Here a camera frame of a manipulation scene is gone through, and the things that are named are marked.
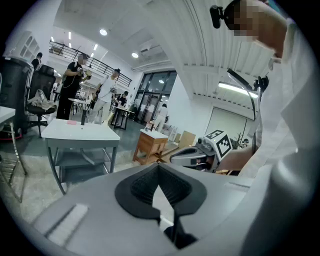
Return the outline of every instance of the man in black shirt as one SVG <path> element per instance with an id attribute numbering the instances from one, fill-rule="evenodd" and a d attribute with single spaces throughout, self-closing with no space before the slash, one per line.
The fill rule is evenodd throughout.
<path id="1" fill-rule="evenodd" d="M 124 92 L 124 94 L 118 96 L 118 98 L 116 98 L 115 100 L 115 106 L 118 107 L 118 104 L 124 106 L 125 103 L 127 102 L 127 96 L 128 96 L 129 92 L 126 90 Z"/>
<path id="2" fill-rule="evenodd" d="M 36 55 L 36 58 L 31 62 L 31 64 L 33 65 L 34 70 L 36 70 L 37 67 L 41 64 L 41 58 L 42 58 L 42 52 L 39 52 Z"/>
<path id="3" fill-rule="evenodd" d="M 74 99 L 77 90 L 80 87 L 80 82 L 88 80 L 91 76 L 84 78 L 84 70 L 81 65 L 86 64 L 88 56 L 84 53 L 78 56 L 77 62 L 71 62 L 67 70 L 64 72 L 65 80 L 60 92 L 59 107 L 56 112 L 56 118 L 58 119 L 69 119 L 72 101 L 68 98 Z"/>

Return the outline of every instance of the black pants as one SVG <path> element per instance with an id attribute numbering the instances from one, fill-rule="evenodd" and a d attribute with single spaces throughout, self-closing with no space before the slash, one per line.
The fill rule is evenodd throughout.
<path id="1" fill-rule="evenodd" d="M 57 119 L 69 120 L 72 101 L 68 98 L 74 99 L 77 92 L 70 92 L 67 90 L 62 91 L 59 100 L 59 107 L 56 112 Z"/>

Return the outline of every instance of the black chair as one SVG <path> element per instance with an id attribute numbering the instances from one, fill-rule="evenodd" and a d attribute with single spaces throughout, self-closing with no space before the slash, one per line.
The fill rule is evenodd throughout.
<path id="1" fill-rule="evenodd" d="M 37 90 L 42 90 L 45 97 L 49 100 L 51 90 L 52 90 L 54 83 L 56 81 L 54 74 L 55 74 L 54 68 L 47 66 L 47 65 L 42 65 L 38 71 L 33 72 L 28 98 L 32 99 L 36 95 Z M 28 104 L 27 111 L 31 114 L 37 115 L 38 120 L 37 121 L 30 121 L 28 128 L 38 126 L 39 137 L 41 138 L 40 126 L 47 126 L 48 125 L 47 121 L 41 121 L 42 116 L 52 114 L 56 111 L 56 109 L 54 107 L 51 107 L 48 110 L 44 110 L 41 107 Z"/>

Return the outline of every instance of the railing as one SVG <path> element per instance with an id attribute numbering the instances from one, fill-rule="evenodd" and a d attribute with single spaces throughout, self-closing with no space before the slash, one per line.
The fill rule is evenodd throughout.
<path id="1" fill-rule="evenodd" d="M 65 58 L 72 60 L 72 61 L 78 60 L 78 56 L 80 54 L 83 54 L 82 51 L 70 48 L 67 45 L 62 44 L 62 43 L 50 41 L 49 44 L 50 44 L 49 53 L 65 57 Z M 86 62 L 85 65 L 88 66 L 89 68 L 92 68 L 92 69 L 94 69 L 102 74 L 108 75 L 108 76 L 111 76 L 113 71 L 115 70 L 114 68 L 104 64 L 103 62 L 101 62 L 93 57 L 89 57 L 89 56 L 88 56 L 88 61 Z M 132 81 L 129 77 L 125 76 L 122 73 L 120 73 L 120 75 L 118 76 L 118 78 L 116 80 L 118 81 L 119 84 L 121 84 L 125 87 L 129 87 L 129 85 Z"/>

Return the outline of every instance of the gray floor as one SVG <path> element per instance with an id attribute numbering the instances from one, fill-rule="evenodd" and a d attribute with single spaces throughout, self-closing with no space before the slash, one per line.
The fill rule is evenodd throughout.
<path id="1" fill-rule="evenodd" d="M 96 119 L 96 123 L 101 122 L 101 117 Z M 80 121 L 81 113 L 72 116 L 73 120 Z M 122 171 L 134 166 L 140 165 L 133 162 L 133 153 L 136 149 L 140 136 L 140 129 L 144 128 L 141 124 L 128 120 L 126 130 L 114 129 L 114 132 L 120 136 L 118 151 L 114 171 Z M 24 183 L 22 183 L 22 169 L 19 166 L 13 178 L 13 187 L 18 195 L 22 194 L 22 203 L 9 193 L 4 183 L 0 183 L 1 197 L 6 202 L 12 214 L 22 217 L 31 223 L 50 204 L 61 198 L 63 195 L 52 174 L 48 156 L 46 153 L 45 140 L 39 138 L 37 127 L 28 130 L 28 133 L 16 141 L 17 150 L 21 155 L 24 166 L 28 172 Z M 0 154 L 3 158 L 15 159 L 15 151 L 11 141 L 0 142 Z M 63 183 L 65 190 L 70 191 L 80 183 Z M 160 209 L 163 213 L 161 229 L 171 225 L 173 221 L 173 210 L 163 195 L 160 188 L 154 195 L 153 206 Z"/>

